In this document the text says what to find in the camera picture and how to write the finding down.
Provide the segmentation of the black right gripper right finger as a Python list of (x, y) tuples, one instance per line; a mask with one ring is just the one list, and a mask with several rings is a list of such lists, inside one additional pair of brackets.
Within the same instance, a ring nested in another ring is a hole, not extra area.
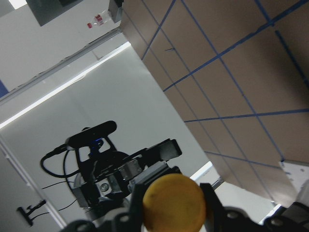
[(206, 202), (205, 230), (208, 232), (249, 232), (251, 220), (240, 208), (223, 206), (209, 183), (199, 184)]

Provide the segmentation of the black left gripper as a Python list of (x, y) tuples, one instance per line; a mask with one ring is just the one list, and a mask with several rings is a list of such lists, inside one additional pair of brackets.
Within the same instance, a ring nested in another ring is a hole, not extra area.
[(166, 139), (132, 155), (114, 147), (100, 152), (97, 145), (90, 149), (89, 159), (85, 161), (81, 161), (78, 148), (74, 151), (79, 173), (72, 191), (86, 214), (106, 214), (127, 207), (126, 197), (132, 193), (138, 177), (147, 170), (158, 173), (169, 169), (167, 162), (182, 154), (175, 139)]

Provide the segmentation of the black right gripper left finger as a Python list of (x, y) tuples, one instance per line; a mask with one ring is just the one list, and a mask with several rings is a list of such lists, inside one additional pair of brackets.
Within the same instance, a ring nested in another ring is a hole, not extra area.
[(132, 189), (129, 208), (113, 219), (114, 232), (143, 232), (143, 197), (150, 183), (136, 183)]

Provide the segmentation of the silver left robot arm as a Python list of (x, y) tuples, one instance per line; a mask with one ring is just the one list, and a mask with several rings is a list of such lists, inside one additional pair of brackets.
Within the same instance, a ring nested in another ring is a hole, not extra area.
[(79, 173), (72, 192), (87, 218), (96, 226), (108, 225), (119, 214), (133, 212), (134, 203), (140, 204), (146, 189), (158, 178), (179, 174), (177, 166), (167, 161), (177, 158), (182, 151), (175, 139), (166, 139), (132, 155), (114, 146), (101, 152), (101, 142), (90, 145), (89, 159), (77, 156)]

